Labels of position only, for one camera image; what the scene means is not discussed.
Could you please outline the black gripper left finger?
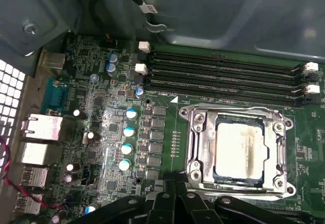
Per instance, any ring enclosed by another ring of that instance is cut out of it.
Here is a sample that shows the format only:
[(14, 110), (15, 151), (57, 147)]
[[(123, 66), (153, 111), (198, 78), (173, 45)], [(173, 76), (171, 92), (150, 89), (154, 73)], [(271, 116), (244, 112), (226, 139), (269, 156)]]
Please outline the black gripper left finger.
[(164, 173), (164, 190), (152, 197), (129, 195), (71, 223), (174, 223), (177, 173)]

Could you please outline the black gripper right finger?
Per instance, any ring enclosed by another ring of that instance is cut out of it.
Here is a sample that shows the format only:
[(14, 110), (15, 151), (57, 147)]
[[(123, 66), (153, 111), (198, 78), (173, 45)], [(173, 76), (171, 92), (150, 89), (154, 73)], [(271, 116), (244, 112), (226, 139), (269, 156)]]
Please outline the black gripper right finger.
[(211, 203), (198, 191), (189, 191), (188, 183), (186, 174), (177, 174), (177, 195), (192, 223), (315, 223), (306, 212), (270, 211), (231, 196)]

